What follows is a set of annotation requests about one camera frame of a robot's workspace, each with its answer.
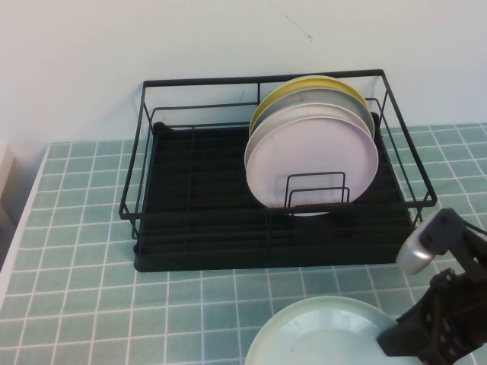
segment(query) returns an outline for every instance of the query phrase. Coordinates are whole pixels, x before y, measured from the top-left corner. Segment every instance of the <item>dish rack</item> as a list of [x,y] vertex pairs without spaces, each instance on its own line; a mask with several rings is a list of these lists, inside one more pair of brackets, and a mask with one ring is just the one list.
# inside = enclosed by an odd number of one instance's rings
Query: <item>dish rack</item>
[[[384,92],[381,101],[367,98],[376,126],[377,175],[353,202],[348,201],[346,176],[339,171],[290,174],[283,208],[262,206],[247,186],[244,151],[250,116],[242,119],[245,122],[225,119],[239,116],[230,111],[232,108],[253,111],[265,89],[270,92],[276,83],[303,75],[143,83],[119,207],[120,217],[132,223],[132,237],[137,240],[133,249],[137,270],[358,265],[395,260],[416,222],[422,221],[422,209],[434,206],[438,199],[386,75],[383,70],[314,75],[371,80],[374,94]],[[208,102],[214,96],[224,102]],[[176,118],[177,125],[170,125],[167,116],[179,112],[196,116],[196,121],[187,124],[181,117]],[[204,112],[210,115],[210,122],[203,117],[203,123],[199,120]],[[223,122],[214,120],[219,116]],[[392,129],[386,117],[400,128]],[[405,147],[396,146],[398,139]],[[421,177],[413,185],[406,173],[412,167]],[[342,186],[319,190],[340,189],[342,203],[291,208],[293,195],[301,191],[291,189],[290,181],[331,173],[342,177]],[[418,184],[421,197],[417,197]],[[324,211],[329,213],[296,215]]]

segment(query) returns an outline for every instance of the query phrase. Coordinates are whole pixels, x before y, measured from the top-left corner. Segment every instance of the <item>gray plate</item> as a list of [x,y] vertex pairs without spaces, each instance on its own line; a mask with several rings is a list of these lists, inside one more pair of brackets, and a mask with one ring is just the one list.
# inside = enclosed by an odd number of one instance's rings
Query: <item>gray plate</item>
[[260,123],[277,110],[302,102],[328,103],[350,110],[365,122],[369,131],[371,131],[372,139],[374,139],[374,120],[367,107],[359,99],[333,87],[319,86],[303,87],[302,89],[295,90],[292,93],[278,98],[260,114],[259,118],[257,118],[256,122],[253,124],[250,134],[256,130]]

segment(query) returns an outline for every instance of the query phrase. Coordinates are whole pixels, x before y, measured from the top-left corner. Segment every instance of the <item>black drip tray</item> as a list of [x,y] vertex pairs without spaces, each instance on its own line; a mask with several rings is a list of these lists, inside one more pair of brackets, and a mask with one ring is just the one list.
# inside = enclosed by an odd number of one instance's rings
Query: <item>black drip tray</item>
[[[134,247],[139,271],[393,262],[412,232],[405,207],[271,216],[247,186],[248,126],[154,128],[144,217]],[[379,131],[375,143],[377,175],[350,205],[403,203]]]

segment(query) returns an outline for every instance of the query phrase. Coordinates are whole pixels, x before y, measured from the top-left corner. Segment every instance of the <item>stack of plates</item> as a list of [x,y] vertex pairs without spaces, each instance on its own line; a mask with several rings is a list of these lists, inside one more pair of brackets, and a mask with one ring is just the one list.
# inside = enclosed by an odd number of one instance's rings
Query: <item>stack of plates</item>
[[[301,191],[290,206],[337,203],[343,201],[344,173],[352,202],[377,172],[373,138],[374,120],[356,89],[326,76],[295,78],[253,114],[244,158],[248,185],[270,208],[289,205],[293,190]],[[306,173],[335,174],[294,176],[288,183],[289,175]]]

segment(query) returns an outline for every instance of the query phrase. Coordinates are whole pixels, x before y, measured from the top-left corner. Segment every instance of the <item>white wall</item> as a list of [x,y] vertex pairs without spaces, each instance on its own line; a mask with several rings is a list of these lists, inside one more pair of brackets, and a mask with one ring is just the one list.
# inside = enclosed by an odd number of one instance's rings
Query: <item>white wall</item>
[[130,138],[146,79],[383,68],[410,125],[487,122],[485,14],[483,0],[2,2],[5,204],[18,219],[48,142]]

